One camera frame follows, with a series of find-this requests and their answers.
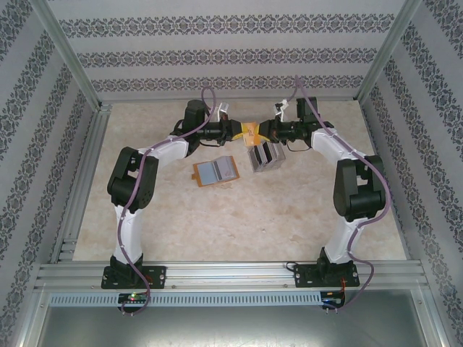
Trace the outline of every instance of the wall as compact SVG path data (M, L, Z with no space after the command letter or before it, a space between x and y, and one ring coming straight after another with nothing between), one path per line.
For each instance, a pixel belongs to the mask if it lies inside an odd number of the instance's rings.
M0 1L0 346L48 262L92 119L30 4Z
M100 98L353 97L404 0L55 0Z
M364 105L411 255L463 345L463 1L426 0Z

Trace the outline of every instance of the enclosure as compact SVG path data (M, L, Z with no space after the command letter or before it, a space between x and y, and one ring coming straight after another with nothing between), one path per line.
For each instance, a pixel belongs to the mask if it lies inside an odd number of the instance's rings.
M0 346L463 346L462 6L1 1ZM340 288L299 288L287 270L334 233L336 167L297 140L253 173L238 139L157 173L143 264L166 267L165 286L122 317L127 290L101 289L121 149L166 139L206 85L230 119L273 119L295 75L323 120L383 161L391 210L354 250L375 266L365 292L326 314L322 294ZM198 187L193 164L223 155L239 179ZM362 285L370 268L357 269Z

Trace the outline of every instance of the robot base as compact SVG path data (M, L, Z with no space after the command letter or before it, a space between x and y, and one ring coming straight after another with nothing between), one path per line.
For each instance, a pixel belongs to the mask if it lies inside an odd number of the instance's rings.
M166 282L165 266L142 266L143 255L135 263L137 269L145 276L151 289L164 289ZM102 289L144 289L140 276L128 264L118 261L115 256L111 257L109 266L104 268Z
M325 248L321 249L317 264L296 264L293 271L296 288L341 287L343 279L346 287L360 286L359 275L354 262L330 263Z

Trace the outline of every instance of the black mounting bracket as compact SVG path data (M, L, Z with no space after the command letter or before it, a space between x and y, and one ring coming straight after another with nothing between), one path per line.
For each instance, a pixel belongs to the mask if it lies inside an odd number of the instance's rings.
M354 262L330 263L325 248L322 248L317 264L296 263L292 271L296 288L341 287L343 279L346 287L360 286L357 266Z
M383 173L383 161L377 155L367 155L369 161ZM358 184L357 178L366 181ZM373 218L386 204L386 192L379 178L360 160L344 159L336 164L333 193L334 208L348 222Z
M135 267L145 276L151 289L164 289L166 283L165 266L143 266L143 255L135 263ZM109 266L104 268L101 280L102 289L144 289L140 276L128 264L111 257Z
M140 168L142 157L143 154L138 150L130 147L122 148L108 182L108 194L111 195L111 202L115 206L125 206L129 202L137 180L134 176L130 176L129 172L135 172ZM136 210L143 209L150 203L156 184L158 163L157 158L146 157L137 195L129 206L130 213L135 213Z

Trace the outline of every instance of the marble floor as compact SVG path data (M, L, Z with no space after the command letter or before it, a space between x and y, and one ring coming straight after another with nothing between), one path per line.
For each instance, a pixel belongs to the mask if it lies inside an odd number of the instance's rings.
M238 121L273 118L264 100L229 101ZM186 101L116 104L90 191L74 260L109 260L116 244L116 217L106 185L120 150L148 147L165 139L184 116ZM373 154L357 101L320 102L322 117L358 150ZM296 103L286 110L296 119ZM304 149L302 141L292 149ZM158 172L154 198L143 213L144 260L278 261L316 260L333 233L335 167L309 150L292 153L280 169L253 173L242 140L224 147L199 147L188 158ZM198 187L192 165L233 155L240 178ZM365 228L355 254L369 260L405 259L392 212Z

